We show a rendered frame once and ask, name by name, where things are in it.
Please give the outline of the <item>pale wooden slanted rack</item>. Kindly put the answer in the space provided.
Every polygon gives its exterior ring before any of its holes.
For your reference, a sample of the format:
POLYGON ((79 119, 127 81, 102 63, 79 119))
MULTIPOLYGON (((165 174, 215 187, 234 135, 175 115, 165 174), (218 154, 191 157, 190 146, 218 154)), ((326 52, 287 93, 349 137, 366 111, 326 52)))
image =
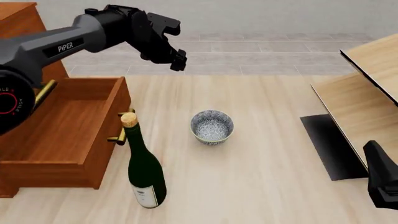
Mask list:
POLYGON ((312 89, 364 166, 370 140, 398 164, 398 34, 340 54, 355 72, 312 89))

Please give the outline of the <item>dark green wine bottle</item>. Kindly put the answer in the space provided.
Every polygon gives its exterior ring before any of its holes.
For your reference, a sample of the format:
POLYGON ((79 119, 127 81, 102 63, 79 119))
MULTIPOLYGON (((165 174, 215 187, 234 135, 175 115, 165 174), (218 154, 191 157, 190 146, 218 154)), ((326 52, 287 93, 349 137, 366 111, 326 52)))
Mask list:
POLYGON ((127 174, 137 202, 144 208, 158 207, 167 195, 162 166, 145 145, 137 115, 124 113, 121 122, 131 152, 127 174))

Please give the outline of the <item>wooden cabinet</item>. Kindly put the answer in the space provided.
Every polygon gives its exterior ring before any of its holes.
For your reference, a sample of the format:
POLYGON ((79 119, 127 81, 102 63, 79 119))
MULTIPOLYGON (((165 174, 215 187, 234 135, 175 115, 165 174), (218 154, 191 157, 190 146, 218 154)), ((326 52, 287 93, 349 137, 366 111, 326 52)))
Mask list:
MULTIPOLYGON (((45 26, 34 2, 0 3, 0 37, 35 34, 45 26)), ((65 147, 56 140, 62 104, 48 96, 18 128, 0 136, 0 198, 14 197, 21 187, 66 187, 75 163, 60 158, 65 147)))

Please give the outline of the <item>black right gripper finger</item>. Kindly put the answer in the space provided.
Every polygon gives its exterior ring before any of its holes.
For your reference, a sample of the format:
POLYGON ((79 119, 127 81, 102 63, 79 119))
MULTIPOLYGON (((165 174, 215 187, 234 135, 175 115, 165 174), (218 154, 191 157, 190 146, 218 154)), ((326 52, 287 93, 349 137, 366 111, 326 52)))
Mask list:
POLYGON ((374 140, 364 147, 371 187, 398 187, 398 165, 386 154, 374 140))

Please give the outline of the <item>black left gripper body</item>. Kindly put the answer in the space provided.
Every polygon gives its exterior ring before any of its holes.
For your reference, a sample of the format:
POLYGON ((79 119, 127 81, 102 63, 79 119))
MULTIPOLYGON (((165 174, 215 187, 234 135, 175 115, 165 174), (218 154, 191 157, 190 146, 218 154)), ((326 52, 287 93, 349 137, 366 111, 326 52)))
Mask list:
POLYGON ((176 50, 168 41, 156 34, 141 44, 140 53, 141 59, 156 64, 171 64, 176 56, 176 50))

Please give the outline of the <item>patterned blue and white bowl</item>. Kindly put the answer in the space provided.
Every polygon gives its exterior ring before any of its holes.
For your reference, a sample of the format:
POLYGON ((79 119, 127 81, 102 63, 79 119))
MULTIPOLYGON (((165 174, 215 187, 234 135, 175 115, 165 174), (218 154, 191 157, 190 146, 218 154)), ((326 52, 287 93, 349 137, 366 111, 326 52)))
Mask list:
POLYGON ((202 144, 215 146, 224 143, 234 131, 231 117, 218 110, 205 110, 194 115, 190 130, 202 144))

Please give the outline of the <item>open wooden drawer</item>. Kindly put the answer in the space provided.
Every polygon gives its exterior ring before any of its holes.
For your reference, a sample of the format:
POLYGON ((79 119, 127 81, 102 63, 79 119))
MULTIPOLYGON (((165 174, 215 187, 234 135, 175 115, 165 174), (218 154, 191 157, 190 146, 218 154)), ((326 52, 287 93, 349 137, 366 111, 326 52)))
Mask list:
POLYGON ((98 189, 131 104, 125 78, 66 78, 0 136, 0 198, 22 187, 98 189))

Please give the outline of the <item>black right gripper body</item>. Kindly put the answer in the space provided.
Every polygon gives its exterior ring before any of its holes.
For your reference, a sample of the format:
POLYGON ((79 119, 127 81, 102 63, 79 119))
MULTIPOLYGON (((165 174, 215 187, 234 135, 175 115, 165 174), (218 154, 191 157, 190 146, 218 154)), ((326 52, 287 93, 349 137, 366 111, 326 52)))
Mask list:
POLYGON ((368 194, 376 208, 398 210, 398 183, 383 187, 368 184, 368 194))

